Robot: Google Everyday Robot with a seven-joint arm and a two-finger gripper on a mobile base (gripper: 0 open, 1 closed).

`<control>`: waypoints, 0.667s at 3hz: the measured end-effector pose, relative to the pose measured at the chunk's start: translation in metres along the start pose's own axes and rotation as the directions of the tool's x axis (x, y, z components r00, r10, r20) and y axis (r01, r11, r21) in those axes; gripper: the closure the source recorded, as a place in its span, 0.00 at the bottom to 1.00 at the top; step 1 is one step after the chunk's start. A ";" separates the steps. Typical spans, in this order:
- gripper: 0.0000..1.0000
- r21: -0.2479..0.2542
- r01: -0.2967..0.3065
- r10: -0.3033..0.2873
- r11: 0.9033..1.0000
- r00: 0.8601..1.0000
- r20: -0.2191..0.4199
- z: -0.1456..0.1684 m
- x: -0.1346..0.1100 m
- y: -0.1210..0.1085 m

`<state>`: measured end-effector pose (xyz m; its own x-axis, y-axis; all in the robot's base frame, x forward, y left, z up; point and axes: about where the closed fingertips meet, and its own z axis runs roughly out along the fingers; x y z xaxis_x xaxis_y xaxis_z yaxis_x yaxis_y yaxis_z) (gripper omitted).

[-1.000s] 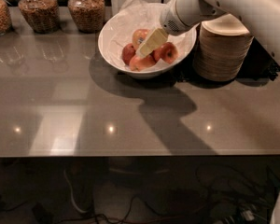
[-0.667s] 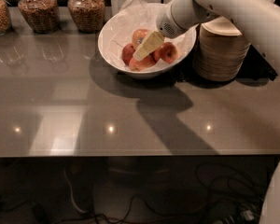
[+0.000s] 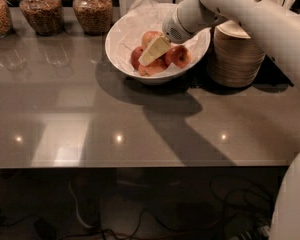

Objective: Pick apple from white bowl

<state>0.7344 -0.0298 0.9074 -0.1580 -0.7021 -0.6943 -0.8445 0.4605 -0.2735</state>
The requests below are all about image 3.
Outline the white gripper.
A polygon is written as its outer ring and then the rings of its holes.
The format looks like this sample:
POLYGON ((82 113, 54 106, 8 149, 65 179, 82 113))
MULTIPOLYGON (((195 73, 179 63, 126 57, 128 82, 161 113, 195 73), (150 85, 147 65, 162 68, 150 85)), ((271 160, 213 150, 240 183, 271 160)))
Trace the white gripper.
POLYGON ((158 36, 151 40, 138 61, 147 66, 169 51, 171 42, 184 43, 194 34, 190 28, 191 18, 186 15, 181 6, 169 11, 162 23, 162 32, 165 36, 158 36))

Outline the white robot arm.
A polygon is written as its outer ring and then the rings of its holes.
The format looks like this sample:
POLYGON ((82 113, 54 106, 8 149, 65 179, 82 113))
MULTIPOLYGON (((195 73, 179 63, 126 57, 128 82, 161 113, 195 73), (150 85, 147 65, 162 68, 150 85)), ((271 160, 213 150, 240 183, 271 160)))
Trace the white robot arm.
MULTIPOLYGON (((150 42, 148 65, 170 43, 226 20, 236 22, 300 91, 300 14, 271 0, 183 0, 163 21, 163 35, 150 42)), ((300 153, 289 166, 275 204, 269 240, 300 240, 300 153)))

